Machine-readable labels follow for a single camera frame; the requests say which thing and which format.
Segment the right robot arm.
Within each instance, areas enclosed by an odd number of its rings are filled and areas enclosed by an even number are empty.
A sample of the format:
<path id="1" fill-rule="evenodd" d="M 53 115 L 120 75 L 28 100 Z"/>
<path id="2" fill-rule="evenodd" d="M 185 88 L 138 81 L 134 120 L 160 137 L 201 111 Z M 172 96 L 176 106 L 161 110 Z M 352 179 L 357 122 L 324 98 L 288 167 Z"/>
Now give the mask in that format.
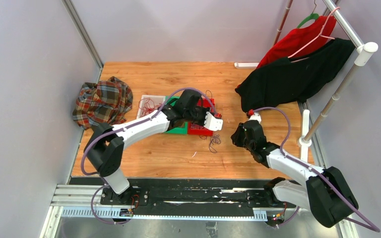
<path id="1" fill-rule="evenodd" d="M 275 178 L 264 192 L 264 201 L 275 207 L 289 202 L 308 209 L 316 220 L 330 228 L 358 209 L 358 202 L 344 175 L 336 167 L 323 169 L 298 158 L 290 159 L 280 146 L 268 142 L 257 120 L 240 123 L 231 135 L 232 143 L 245 148 L 254 160 L 267 168 L 278 170 L 295 183 Z"/>

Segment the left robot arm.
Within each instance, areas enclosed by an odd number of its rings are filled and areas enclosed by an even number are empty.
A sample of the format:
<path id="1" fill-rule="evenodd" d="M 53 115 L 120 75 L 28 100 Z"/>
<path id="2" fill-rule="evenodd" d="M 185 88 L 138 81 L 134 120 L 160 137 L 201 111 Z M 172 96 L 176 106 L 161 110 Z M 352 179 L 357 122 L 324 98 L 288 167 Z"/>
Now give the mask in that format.
<path id="1" fill-rule="evenodd" d="M 126 205 L 132 199 L 130 183 L 121 169 L 122 156 L 128 147 L 185 122 L 207 129 L 215 124 L 216 109 L 212 102 L 208 107 L 203 105 L 208 98 L 205 94 L 190 87 L 179 89 L 179 92 L 179 98 L 169 97 L 146 116 L 116 125 L 102 123 L 93 128 L 81 161 L 87 159 L 91 162 L 94 174 L 112 190 L 114 200 L 120 205 Z"/>

